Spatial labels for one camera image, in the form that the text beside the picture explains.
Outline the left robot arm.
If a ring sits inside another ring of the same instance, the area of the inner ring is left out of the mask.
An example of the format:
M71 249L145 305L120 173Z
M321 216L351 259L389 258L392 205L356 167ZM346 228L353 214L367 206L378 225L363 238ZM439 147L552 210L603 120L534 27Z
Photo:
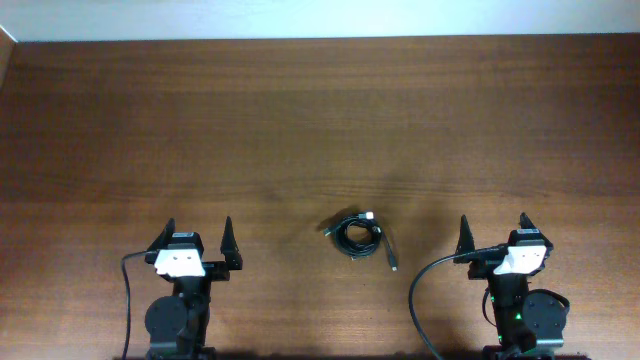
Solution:
M178 232L170 219L151 243L145 262L171 283L172 293L155 300L145 314L150 335L147 359L215 360L216 350L206 345L210 319L211 285L226 282L243 268L230 218L225 220L220 244L223 258L203 259L204 245L197 232Z

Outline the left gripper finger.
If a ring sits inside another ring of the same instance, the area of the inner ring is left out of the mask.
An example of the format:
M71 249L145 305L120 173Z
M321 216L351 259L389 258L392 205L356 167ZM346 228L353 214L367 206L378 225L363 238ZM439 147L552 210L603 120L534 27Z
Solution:
M224 256L227 268L230 271L238 271L243 268L243 259L237 246L230 216L225 221L220 252Z
M151 243L148 247L148 251L159 251L165 249L167 244L171 241L171 238L175 232L176 222L174 218L170 218L160 235Z

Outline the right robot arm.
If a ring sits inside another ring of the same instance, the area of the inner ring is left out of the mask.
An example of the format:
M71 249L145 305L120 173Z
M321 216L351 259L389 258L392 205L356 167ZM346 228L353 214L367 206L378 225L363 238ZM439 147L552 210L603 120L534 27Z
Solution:
M484 299L492 304L498 335L497 345L483 348L484 359L553 359L564 345L570 302L553 291L529 288L553 249L525 213L505 243L483 249L475 246L467 218L461 218L454 262L469 266L469 279L488 283Z

